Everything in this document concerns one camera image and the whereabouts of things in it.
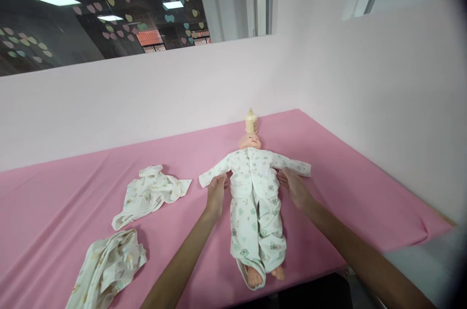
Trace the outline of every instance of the doll head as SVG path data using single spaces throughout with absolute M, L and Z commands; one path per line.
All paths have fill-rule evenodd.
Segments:
M 261 142 L 259 141 L 258 135 L 256 134 L 243 135 L 238 145 L 240 146 L 240 149 L 244 149 L 247 147 L 261 149 Z

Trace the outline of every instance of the baby pajamas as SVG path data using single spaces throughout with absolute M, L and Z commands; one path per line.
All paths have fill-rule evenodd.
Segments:
M 291 160 L 271 151 L 248 147 L 228 154 L 221 162 L 199 177 L 202 187 L 212 178 L 232 171 L 230 206 L 232 242 L 230 253 L 237 260 L 245 283 L 247 269 L 255 268 L 266 283 L 266 274 L 282 264 L 286 240 L 282 235 L 279 182 L 274 169 L 289 168 L 310 176 L 308 163 Z
M 95 241 L 88 248 L 66 309 L 107 309 L 146 261 L 135 229 Z
M 162 165 L 141 170 L 140 179 L 128 185 L 123 211 L 113 218 L 112 227 L 120 230 L 136 219 L 157 211 L 164 202 L 175 202 L 186 195 L 190 184 L 191 180 L 177 180 L 164 175 Z

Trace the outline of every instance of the forearm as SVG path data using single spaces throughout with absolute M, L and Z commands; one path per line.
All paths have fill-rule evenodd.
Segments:
M 322 205 L 313 201 L 305 213 L 389 309 L 434 308 L 409 279 Z
M 177 306 L 215 223 L 216 217 L 204 211 L 152 287 L 141 309 L 171 309 Z

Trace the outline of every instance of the paper heart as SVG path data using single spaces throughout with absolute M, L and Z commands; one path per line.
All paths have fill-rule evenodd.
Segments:
M 73 6 L 73 11 L 75 11 L 77 14 L 81 15 L 81 9 L 78 6 Z

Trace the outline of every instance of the human hand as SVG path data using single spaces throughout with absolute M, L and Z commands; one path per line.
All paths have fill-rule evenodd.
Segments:
M 205 213 L 216 220 L 222 214 L 222 202 L 224 201 L 224 190 L 229 187 L 227 174 L 214 177 L 208 185 L 208 201 L 206 202 Z
M 277 179 L 279 180 L 280 185 L 287 189 L 292 202 L 298 209 L 307 212 L 316 202 L 306 188 L 302 178 L 290 169 L 284 168 L 280 170 L 279 173 L 277 173 Z

